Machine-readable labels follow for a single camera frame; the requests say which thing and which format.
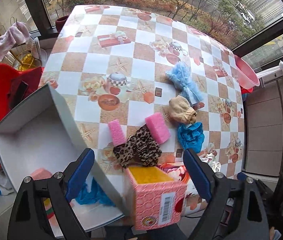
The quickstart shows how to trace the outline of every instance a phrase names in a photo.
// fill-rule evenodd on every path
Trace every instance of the white towel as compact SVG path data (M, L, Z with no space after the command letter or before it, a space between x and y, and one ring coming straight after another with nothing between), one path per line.
M27 46L33 42L27 27L22 22L14 23L4 35L0 36L0 61L14 47L15 44L26 43Z

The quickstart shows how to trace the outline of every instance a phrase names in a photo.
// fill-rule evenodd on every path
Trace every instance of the light blue fluffy cloth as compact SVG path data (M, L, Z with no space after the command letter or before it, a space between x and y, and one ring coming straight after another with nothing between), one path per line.
M191 78L191 68L184 62L178 62L166 76L174 83L175 88L181 90L180 95L186 98L190 105L203 101L203 95L197 84Z

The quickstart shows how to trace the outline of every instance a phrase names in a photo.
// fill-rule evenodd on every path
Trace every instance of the plastic bottle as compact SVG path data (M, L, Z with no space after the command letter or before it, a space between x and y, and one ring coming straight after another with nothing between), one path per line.
M0 186L0 195L7 196L8 194L14 192L14 189L5 189L4 187Z
M6 177L6 175L3 172L0 173L0 186L8 190L10 190L13 187L9 179Z

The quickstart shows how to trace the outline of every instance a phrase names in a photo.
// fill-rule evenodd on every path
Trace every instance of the pink basin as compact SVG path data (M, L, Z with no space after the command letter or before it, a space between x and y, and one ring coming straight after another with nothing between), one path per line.
M259 86L259 78L254 70L240 57L235 56L235 62L238 70L238 82L241 87L251 89Z

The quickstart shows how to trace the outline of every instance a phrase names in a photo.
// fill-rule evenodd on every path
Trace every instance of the leopard print cloth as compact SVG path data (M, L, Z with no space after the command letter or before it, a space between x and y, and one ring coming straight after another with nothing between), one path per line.
M129 161L135 156L139 157L143 166L156 166L162 153L147 125L139 128L126 143L114 147L113 152L123 168L127 168Z

